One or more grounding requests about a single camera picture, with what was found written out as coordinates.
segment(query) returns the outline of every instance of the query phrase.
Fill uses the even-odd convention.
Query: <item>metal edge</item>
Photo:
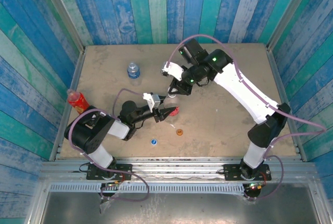
[[[275,47],[276,43],[280,39],[283,31],[285,30],[301,1],[302,0],[291,0],[290,4],[288,5],[286,11],[284,12],[282,18],[280,19],[277,27],[275,28],[273,34],[271,35],[267,43],[267,47],[269,50],[272,50]]]
[[[333,223],[333,212],[320,179],[309,182],[311,197],[321,224]]]
[[[48,199],[48,193],[51,183],[48,181],[40,181],[37,186],[36,193],[30,204],[25,224],[40,224],[42,221],[44,209]]]
[[[273,77],[274,77],[274,80],[275,80],[277,91],[279,92],[281,102],[285,102],[285,103],[289,104],[285,88],[283,86],[279,71],[278,71],[276,63],[275,63],[273,52],[269,51],[267,49],[266,53],[267,53],[268,62],[270,63],[270,66],[271,66],[271,70],[272,70],[272,73],[273,73]],[[288,118],[287,122],[288,122],[290,132],[291,133],[298,133],[295,121]],[[295,146],[297,146],[297,148],[298,148],[298,151],[299,151],[298,156],[300,156],[303,161],[307,161],[300,137],[299,136],[293,136],[292,139],[293,139],[293,142],[294,142]]]
[[[68,13],[64,3],[62,2],[62,0],[51,0],[51,1],[54,4],[54,6],[56,7],[61,19],[63,20],[66,28],[68,29],[68,32],[72,36],[75,45],[77,46],[77,48],[79,49],[80,52],[83,51],[84,50],[83,43],[73,24],[71,17],[69,16],[69,13]]]
[[[71,87],[70,87],[73,90],[76,90],[76,88],[78,87],[85,55],[86,55],[86,51],[80,52],[80,55],[78,58],[78,63],[76,64],[75,72],[74,72]],[[56,159],[56,156],[58,154],[58,149],[60,149],[59,145],[63,142],[63,133],[65,132],[71,110],[72,110],[72,107],[68,103],[66,103],[65,109],[62,113],[58,133],[57,133],[56,139],[54,141],[52,152],[50,154],[50,158],[49,158],[50,161]]]

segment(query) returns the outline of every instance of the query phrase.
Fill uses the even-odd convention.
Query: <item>plastic bottle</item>
[[[170,97],[167,96],[163,102],[164,108],[176,107],[174,111],[172,111],[169,116],[175,116],[179,113],[179,98],[177,96]]]
[[[72,105],[79,114],[82,114],[90,106],[81,92],[69,89],[67,90],[67,95],[68,103]]]
[[[141,76],[140,76],[140,68],[136,63],[130,63],[127,68],[127,74],[130,78],[130,83],[133,86],[141,85]]]

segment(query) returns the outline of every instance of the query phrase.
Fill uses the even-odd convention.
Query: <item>red ketchup bottle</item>
[[[75,90],[67,90],[67,101],[72,105],[79,114],[82,114],[89,107],[89,103],[81,92]]]

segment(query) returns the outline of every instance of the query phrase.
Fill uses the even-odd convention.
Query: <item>purple cable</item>
[[[91,113],[91,112],[102,112],[106,115],[108,115],[108,113],[102,109],[97,109],[97,108],[93,108],[93,109],[90,109],[90,110],[87,110],[85,112],[83,112],[81,115],[79,115],[77,117],[77,119],[74,120],[72,126],[70,127],[69,129],[69,133],[68,133],[68,141],[69,141],[69,144],[71,145],[71,147],[79,152],[81,152],[85,158],[87,158],[91,163],[93,163],[97,168],[99,169],[102,169],[102,170],[105,170],[105,171],[108,171],[108,172],[113,172],[113,173],[125,173],[127,175],[132,175],[132,176],[135,176],[137,178],[139,178],[140,180],[142,180],[142,182],[146,185],[147,187],[147,194],[145,197],[143,197],[142,199],[136,199],[136,200],[133,200],[133,199],[127,199],[127,198],[120,198],[120,197],[107,197],[108,199],[115,199],[115,200],[120,200],[120,201],[125,201],[125,202],[143,202],[145,201],[146,199],[149,198],[149,185],[148,183],[141,177],[141,176],[138,176],[137,174],[135,173],[132,173],[132,172],[127,172],[127,171],[122,171],[122,170],[116,170],[116,169],[108,169],[108,168],[104,168],[102,166],[100,166],[99,164],[95,163],[94,160],[92,160],[82,149],[74,146],[73,142],[72,142],[72,134],[73,134],[73,129],[75,127],[75,125],[77,124],[77,122],[82,118],[84,117],[85,115]]]
[[[114,102],[113,102],[112,116],[114,117],[114,119],[118,119],[118,118],[114,115],[114,108],[116,107],[116,102],[117,102],[117,100],[118,100],[118,98],[119,98],[121,92],[123,92],[123,91],[127,91],[127,92],[130,92],[130,93],[135,94],[135,95],[143,96],[143,94],[136,93],[136,92],[134,92],[134,91],[132,91],[132,90],[128,90],[128,89],[122,88],[122,89],[118,92],[118,94],[117,94],[117,96],[116,96],[116,98],[114,99]]]
[[[281,164],[281,178],[280,178],[280,181],[278,183],[278,185],[276,186],[276,188],[269,194],[267,195],[264,195],[264,196],[261,196],[261,197],[249,197],[245,192],[244,192],[244,196],[249,199],[249,200],[262,200],[262,199],[265,199],[265,198],[268,198],[269,196],[272,196],[278,189],[279,187],[281,186],[282,184],[282,181],[283,181],[283,177],[284,177],[284,174],[285,174],[285,170],[284,170],[284,167],[283,167],[283,163],[282,163],[282,160],[280,159],[280,157],[276,156],[276,155],[270,155],[268,156],[267,158],[271,158],[271,157],[275,157],[276,159],[278,159],[278,161],[280,162]]]
[[[214,37],[212,37],[212,36],[210,36],[210,35],[205,35],[205,34],[195,34],[195,35],[189,36],[188,38],[182,40],[182,41],[180,42],[180,44],[177,45],[177,47],[175,48],[175,50],[172,52],[171,56],[169,57],[168,63],[166,64],[166,67],[169,66],[169,63],[170,63],[172,57],[174,56],[174,54],[176,53],[176,51],[178,50],[178,48],[179,48],[183,43],[185,43],[186,41],[188,41],[188,40],[190,40],[190,39],[192,39],[192,38],[196,38],[196,37],[198,37],[198,36],[202,36],[202,37],[204,37],[204,38],[209,38],[209,39],[213,40],[214,42],[216,42],[216,43],[218,43],[219,45],[221,45],[221,46],[227,51],[227,54],[229,54],[229,56],[233,59],[233,62],[234,62],[234,65],[235,65],[235,70],[236,70],[237,76],[238,76],[238,78],[239,78],[239,81],[242,82],[242,83],[244,84],[244,86],[245,86],[248,90],[250,90],[250,91],[251,91],[251,92],[252,92],[252,93],[253,93],[253,94],[254,94],[259,100],[261,100],[265,105],[268,105],[268,107],[269,107],[270,109],[272,109],[272,110],[274,110],[275,112],[277,112],[277,113],[279,113],[279,114],[281,114],[281,115],[283,115],[283,116],[285,116],[285,117],[288,117],[288,118],[290,118],[290,119],[292,119],[292,120],[299,121],[299,122],[302,122],[302,123],[306,123],[306,124],[308,124],[308,125],[312,125],[312,126],[315,126],[315,127],[318,127],[318,128],[320,128],[320,129],[322,129],[322,130],[320,130],[320,131],[315,131],[315,132],[305,132],[305,133],[286,134],[286,135],[283,135],[283,136],[280,136],[280,137],[276,138],[276,139],[271,143],[271,145],[274,144],[274,143],[276,143],[277,141],[283,139],[283,138],[290,137],[290,136],[313,135],[313,134],[321,134],[321,133],[325,133],[325,132],[326,132],[326,128],[325,128],[324,126],[322,126],[322,125],[320,125],[320,124],[317,124],[317,123],[314,123],[314,122],[311,122],[311,121],[303,120],[303,119],[301,119],[301,118],[298,118],[298,117],[292,116],[292,115],[290,115],[290,114],[287,114],[287,113],[285,113],[285,112],[283,112],[283,111],[281,111],[281,110],[279,110],[279,109],[273,107],[273,106],[270,105],[268,102],[266,102],[264,98],[262,98],[262,97],[261,97],[256,91],[254,91],[254,90],[253,90],[253,89],[252,89],[252,88],[251,88],[251,87],[250,87],[250,86],[244,81],[243,77],[242,77],[241,74],[240,74],[240,70],[239,70],[238,62],[237,62],[237,60],[236,60],[236,58],[235,58],[235,54],[231,51],[231,49],[228,48],[225,44],[223,44],[222,42],[220,42],[219,40],[217,40],[216,38],[214,38]]]

